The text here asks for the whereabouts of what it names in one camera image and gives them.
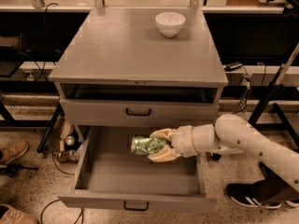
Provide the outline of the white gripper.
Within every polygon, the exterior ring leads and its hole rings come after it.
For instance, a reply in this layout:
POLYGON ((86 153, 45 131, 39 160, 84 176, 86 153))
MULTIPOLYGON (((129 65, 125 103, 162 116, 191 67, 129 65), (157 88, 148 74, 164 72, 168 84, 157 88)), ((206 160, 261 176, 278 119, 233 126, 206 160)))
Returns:
POLYGON ((192 140, 193 126, 181 126, 177 129, 165 128, 149 135, 150 138, 163 138, 171 141, 172 147, 165 146, 159 152, 148 155, 154 162, 174 161, 178 157, 189 158, 197 156, 198 152, 192 140))

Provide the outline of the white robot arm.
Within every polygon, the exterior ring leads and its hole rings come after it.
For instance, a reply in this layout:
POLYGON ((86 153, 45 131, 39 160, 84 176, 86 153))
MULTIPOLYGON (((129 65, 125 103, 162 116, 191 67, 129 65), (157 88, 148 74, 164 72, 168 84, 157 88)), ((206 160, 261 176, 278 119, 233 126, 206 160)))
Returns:
POLYGON ((232 154, 245 151, 299 191, 299 154, 271 141, 237 115, 221 115, 215 124, 158 130, 150 137, 171 143, 158 153, 148 155, 152 161, 172 161, 204 152, 232 154))

